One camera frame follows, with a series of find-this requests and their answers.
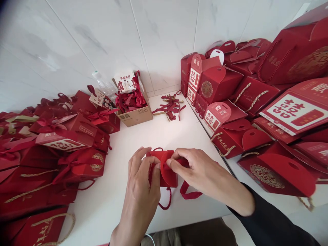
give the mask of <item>plastic bottle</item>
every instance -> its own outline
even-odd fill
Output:
[[[111,82],[105,82],[103,81],[100,72],[98,71],[94,71],[92,73],[92,76],[97,80],[98,84],[99,84],[99,89],[106,95],[109,97],[109,99],[115,103],[115,99],[116,99],[116,95],[115,93],[117,93],[118,89],[117,87],[112,84]]]

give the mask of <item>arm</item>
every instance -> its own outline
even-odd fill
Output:
[[[176,161],[179,158],[186,158],[190,168],[181,166]],[[247,185],[236,180],[204,151],[177,149],[167,164],[189,185],[227,205],[257,246],[319,245],[309,233],[294,225]]]

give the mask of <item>handle hole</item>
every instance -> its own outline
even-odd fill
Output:
[[[298,166],[296,166],[294,163],[288,162],[288,165],[290,165],[292,168],[299,170]]]

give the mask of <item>red cord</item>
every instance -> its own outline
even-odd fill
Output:
[[[170,201],[168,202],[168,206],[167,207],[163,207],[162,204],[158,203],[158,205],[163,210],[168,210],[169,209],[169,207],[171,206],[171,200],[172,200],[172,191],[171,191],[171,188],[170,187],[167,187],[166,190],[170,191]]]

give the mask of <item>white table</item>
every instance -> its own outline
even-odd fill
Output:
[[[121,130],[110,135],[113,150],[106,157],[104,175],[85,191],[79,191],[68,212],[76,216],[76,224],[71,235],[61,244],[96,246],[108,243],[113,229],[120,221],[125,189],[127,184],[128,161],[140,147],[162,147],[164,150],[176,148],[203,149],[212,159],[228,170],[218,151],[211,143],[203,126],[193,113],[182,95],[186,108],[178,119],[168,121],[165,115],[154,116],[154,119],[132,127],[121,123]],[[161,96],[149,98],[152,110],[163,104]],[[222,217],[231,212],[227,207],[205,195],[194,200],[184,200],[180,194],[183,183],[179,177],[179,187],[172,189],[171,207],[164,211],[157,208],[156,214],[147,233],[175,228],[199,221]],[[161,188],[161,204],[166,206],[169,192]],[[60,239],[69,230],[70,218],[65,219]]]

